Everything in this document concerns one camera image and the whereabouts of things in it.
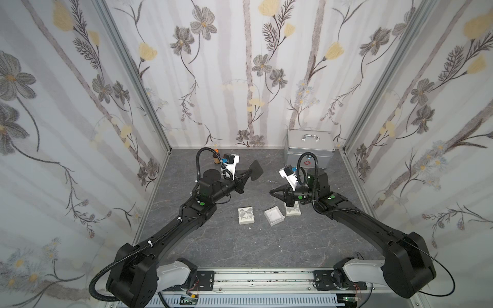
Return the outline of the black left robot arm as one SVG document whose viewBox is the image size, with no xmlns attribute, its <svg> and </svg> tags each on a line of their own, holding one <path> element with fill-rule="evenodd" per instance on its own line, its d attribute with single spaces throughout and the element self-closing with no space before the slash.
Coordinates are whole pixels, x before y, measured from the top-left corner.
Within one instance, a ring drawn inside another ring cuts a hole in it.
<svg viewBox="0 0 493 308">
<path fill-rule="evenodd" d="M 234 191 L 243 194 L 246 183 L 263 174 L 257 160 L 246 170 L 231 171 L 228 166 L 237 164 L 234 155 L 222 158 L 208 147 L 199 149 L 195 164 L 195 186 L 190 197 L 178 208 L 177 217 L 137 245 L 123 245 L 114 262 L 101 269 L 89 283 L 92 298 L 122 302 L 127 307 L 145 307 L 159 291 L 185 284 L 189 273 L 176 274 L 173 282 L 164 280 L 164 275 L 158 271 L 161 259 L 212 217 L 219 200 Z"/>
</svg>

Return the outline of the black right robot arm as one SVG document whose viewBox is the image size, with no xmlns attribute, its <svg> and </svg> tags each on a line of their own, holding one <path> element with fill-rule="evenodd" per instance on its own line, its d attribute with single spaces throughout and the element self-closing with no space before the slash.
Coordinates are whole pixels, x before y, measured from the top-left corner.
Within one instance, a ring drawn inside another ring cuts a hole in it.
<svg viewBox="0 0 493 308">
<path fill-rule="evenodd" d="M 383 256 L 381 260 L 347 257 L 339 261 L 329 277 L 315 275 L 318 290 L 348 289 L 364 282 L 386 286 L 409 299 L 436 278 L 438 260 L 429 253 L 423 237 L 385 225 L 334 192 L 314 153 L 303 153 L 296 166 L 287 165 L 279 174 L 287 184 L 271 190 L 271 196 L 287 207 L 312 206 L 316 213 L 350 228 Z"/>
</svg>

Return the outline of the white jewelry box lid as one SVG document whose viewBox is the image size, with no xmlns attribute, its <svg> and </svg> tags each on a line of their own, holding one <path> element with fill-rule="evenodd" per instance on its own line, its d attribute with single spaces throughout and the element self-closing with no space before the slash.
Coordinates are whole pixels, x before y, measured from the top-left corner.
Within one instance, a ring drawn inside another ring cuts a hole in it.
<svg viewBox="0 0 493 308">
<path fill-rule="evenodd" d="M 296 201 L 292 207 L 287 206 L 285 204 L 285 213 L 286 213 L 286 216 L 287 217 L 290 217 L 290 216 L 300 216 L 302 213 L 301 213 L 301 210 L 300 210 L 299 202 Z"/>
</svg>

